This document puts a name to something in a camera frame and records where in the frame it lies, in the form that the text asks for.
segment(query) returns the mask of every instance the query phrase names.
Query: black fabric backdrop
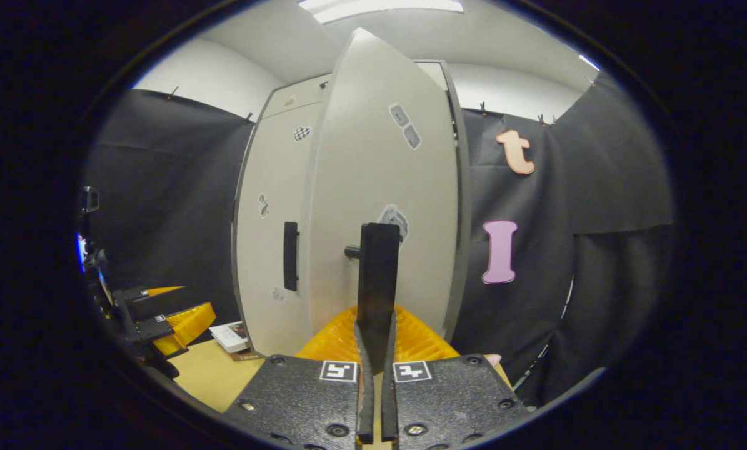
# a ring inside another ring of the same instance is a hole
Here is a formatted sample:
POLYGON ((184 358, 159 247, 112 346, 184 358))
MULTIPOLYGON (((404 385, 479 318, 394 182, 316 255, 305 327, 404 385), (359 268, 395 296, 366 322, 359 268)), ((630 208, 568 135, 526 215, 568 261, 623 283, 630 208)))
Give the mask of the black fabric backdrop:
POLYGON ((604 71, 556 124, 463 114, 471 259, 451 344, 502 355, 517 394, 541 406, 615 364, 664 299, 679 231, 663 149, 604 71), (496 136, 508 130, 530 142, 529 176, 507 165, 496 136), (508 284, 481 280, 491 220, 518 227, 508 284))
MULTIPOLYGON (((539 406, 614 364, 664 293, 677 231, 661 148, 603 71, 554 125, 463 115, 473 217, 451 344, 502 355, 518 395, 539 406), (525 156, 536 170, 529 176, 507 165, 496 136, 508 130, 530 141, 525 156), (491 220, 518 227, 516 279, 508 284, 481 279, 489 256, 483 225, 491 220)), ((108 251, 116 288, 184 284, 213 303, 216 324, 239 319, 229 233, 252 127, 151 91, 130 91, 115 107, 84 178, 101 190, 93 233, 108 251)))
POLYGON ((253 124, 167 98, 128 91, 99 132, 84 172, 101 194, 91 230, 113 288, 185 285, 188 296, 213 304, 215 324, 233 322, 231 215, 253 124))

